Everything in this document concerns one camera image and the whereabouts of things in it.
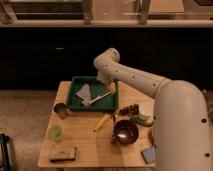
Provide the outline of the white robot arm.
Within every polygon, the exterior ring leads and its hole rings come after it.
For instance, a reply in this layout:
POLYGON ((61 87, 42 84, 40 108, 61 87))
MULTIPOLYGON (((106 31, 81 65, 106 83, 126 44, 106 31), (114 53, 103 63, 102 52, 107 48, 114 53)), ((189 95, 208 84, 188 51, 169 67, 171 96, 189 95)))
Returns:
POLYGON ((109 48, 94 59, 97 79, 119 80, 154 100, 156 171, 213 171, 207 105, 192 83, 171 80, 119 63, 109 48))

